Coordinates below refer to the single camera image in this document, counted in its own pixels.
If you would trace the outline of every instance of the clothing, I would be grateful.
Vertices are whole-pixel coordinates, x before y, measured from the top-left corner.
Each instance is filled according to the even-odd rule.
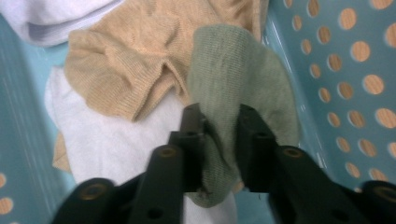
[[[52,165],[55,168],[72,173],[69,159],[67,158],[64,135],[61,133],[58,133],[56,137]]]
[[[69,32],[99,21],[122,0],[2,0],[0,13],[17,35],[48,47],[67,40]]]
[[[194,34],[187,77],[193,103],[213,127],[207,135],[204,187],[192,200],[210,207],[224,200],[237,181],[235,127],[241,104],[255,108],[280,145],[297,146],[299,122],[289,77],[279,58],[247,30],[218,24]]]
[[[77,183],[102,177],[118,185],[146,170],[152,150],[166,144],[170,132],[179,129],[183,109],[170,91],[138,122],[103,116],[85,105],[60,67],[51,71],[45,103],[49,116],[63,134],[56,149],[64,144],[61,149],[66,149],[67,155],[57,159],[62,163],[68,158]],[[224,202],[210,209],[199,207],[185,197],[185,219],[186,223],[236,224],[233,195],[229,192]]]
[[[186,105],[194,31],[227,23],[260,40],[267,5],[268,0],[126,0],[89,30],[70,34],[66,77],[88,107],[106,116],[140,120],[171,89]]]

